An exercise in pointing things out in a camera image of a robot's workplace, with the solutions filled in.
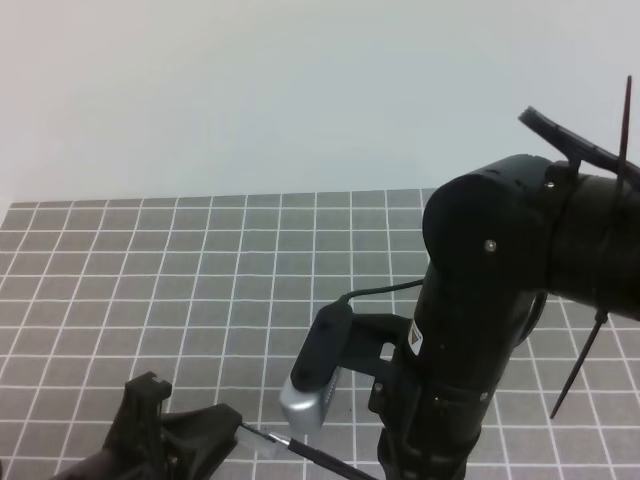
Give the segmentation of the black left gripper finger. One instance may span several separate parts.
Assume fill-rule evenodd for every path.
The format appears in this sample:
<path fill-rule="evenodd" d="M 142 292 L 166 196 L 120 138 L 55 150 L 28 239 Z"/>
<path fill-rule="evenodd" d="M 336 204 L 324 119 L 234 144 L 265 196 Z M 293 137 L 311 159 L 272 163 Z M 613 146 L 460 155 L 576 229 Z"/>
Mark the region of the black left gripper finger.
<path fill-rule="evenodd" d="M 208 479 L 235 448 L 242 415 L 226 404 L 164 413 L 172 385 L 147 372 L 124 386 L 107 449 L 134 479 Z"/>

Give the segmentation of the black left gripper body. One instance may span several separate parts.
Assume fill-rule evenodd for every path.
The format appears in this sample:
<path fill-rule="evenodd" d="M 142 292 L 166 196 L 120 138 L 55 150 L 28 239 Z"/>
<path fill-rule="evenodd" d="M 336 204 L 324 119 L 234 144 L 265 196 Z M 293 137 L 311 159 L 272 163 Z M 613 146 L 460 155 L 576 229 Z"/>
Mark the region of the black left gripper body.
<path fill-rule="evenodd" d="M 108 439 L 103 448 L 57 473 L 51 480 L 169 479 L 160 440 L 123 436 Z"/>

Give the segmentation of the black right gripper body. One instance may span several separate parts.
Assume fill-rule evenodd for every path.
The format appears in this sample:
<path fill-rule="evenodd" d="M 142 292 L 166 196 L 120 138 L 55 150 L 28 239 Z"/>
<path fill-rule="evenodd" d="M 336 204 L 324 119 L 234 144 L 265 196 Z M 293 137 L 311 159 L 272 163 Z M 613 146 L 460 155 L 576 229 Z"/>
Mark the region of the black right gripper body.
<path fill-rule="evenodd" d="M 427 271 L 412 328 L 422 335 L 394 359 L 410 395 L 385 389 L 377 454 L 389 479 L 462 479 L 482 421 L 530 308 L 548 288 L 544 270 L 527 273 Z"/>

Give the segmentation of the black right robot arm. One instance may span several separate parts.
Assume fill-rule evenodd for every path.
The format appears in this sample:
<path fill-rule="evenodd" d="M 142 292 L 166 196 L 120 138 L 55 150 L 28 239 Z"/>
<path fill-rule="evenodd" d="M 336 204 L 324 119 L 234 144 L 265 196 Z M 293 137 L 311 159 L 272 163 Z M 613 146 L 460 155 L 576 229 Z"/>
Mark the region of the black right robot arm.
<path fill-rule="evenodd" d="M 395 346 L 370 400 L 385 475 L 460 479 L 539 296 L 638 318 L 639 194 L 516 155 L 437 189 L 422 233 L 430 262 L 413 319 L 353 324 Z"/>

